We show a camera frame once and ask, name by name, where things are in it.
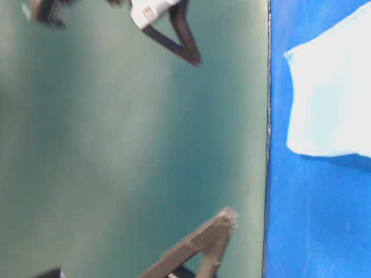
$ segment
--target white cloth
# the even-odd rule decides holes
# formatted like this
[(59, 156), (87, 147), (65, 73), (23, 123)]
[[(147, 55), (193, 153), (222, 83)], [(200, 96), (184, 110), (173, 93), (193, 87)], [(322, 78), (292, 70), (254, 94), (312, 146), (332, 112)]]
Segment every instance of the white cloth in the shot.
[(293, 80), (288, 148), (371, 157), (371, 2), (284, 55)]

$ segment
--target white robot part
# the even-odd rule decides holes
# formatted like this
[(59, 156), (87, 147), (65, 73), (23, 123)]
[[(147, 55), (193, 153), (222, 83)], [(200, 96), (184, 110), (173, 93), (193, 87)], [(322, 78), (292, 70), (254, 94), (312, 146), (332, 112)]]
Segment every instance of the white robot part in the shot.
[(138, 28), (143, 30), (179, 2), (180, 0), (132, 0), (130, 16)]

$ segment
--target blue surface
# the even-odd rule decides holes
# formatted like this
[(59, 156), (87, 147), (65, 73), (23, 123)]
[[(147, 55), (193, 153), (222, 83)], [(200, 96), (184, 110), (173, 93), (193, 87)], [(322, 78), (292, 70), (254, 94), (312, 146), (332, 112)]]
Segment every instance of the blue surface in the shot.
[(271, 1), (272, 137), (264, 277), (371, 276), (371, 159), (312, 158), (287, 148), (293, 92), (283, 57), (367, 2)]

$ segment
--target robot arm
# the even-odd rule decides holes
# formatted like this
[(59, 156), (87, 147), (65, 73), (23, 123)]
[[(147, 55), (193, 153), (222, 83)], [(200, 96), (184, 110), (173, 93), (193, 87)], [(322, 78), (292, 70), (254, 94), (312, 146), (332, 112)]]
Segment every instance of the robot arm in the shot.
[[(77, 1), (28, 0), (28, 4), (22, 4), (22, 8), (29, 21), (36, 21), (52, 28), (61, 29), (65, 27), (61, 16), (62, 10)], [(120, 5), (124, 0), (106, 1), (111, 5)], [(196, 66), (201, 63), (201, 56), (186, 19), (188, 0), (128, 0), (128, 2), (131, 5), (130, 15), (134, 23), (147, 36), (191, 65)], [(151, 26), (167, 11), (169, 11), (170, 22), (180, 45)]]
[(169, 8), (170, 22), (181, 45), (176, 44), (149, 24), (146, 24), (141, 30), (167, 50), (170, 50), (172, 53), (179, 56), (191, 65), (197, 66), (201, 63), (201, 55), (199, 54), (196, 42), (187, 23), (187, 6), (188, 0), (181, 0), (176, 5)]

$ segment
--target green table surface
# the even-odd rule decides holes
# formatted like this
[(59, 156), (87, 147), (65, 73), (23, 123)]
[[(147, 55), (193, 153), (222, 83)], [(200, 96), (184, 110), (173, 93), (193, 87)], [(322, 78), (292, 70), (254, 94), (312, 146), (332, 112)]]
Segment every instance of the green table surface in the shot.
[(220, 277), (260, 277), (267, 1), (191, 1), (199, 68), (128, 7), (81, 1), (58, 32), (20, 3), (0, 1), (1, 277), (137, 277), (226, 205)]

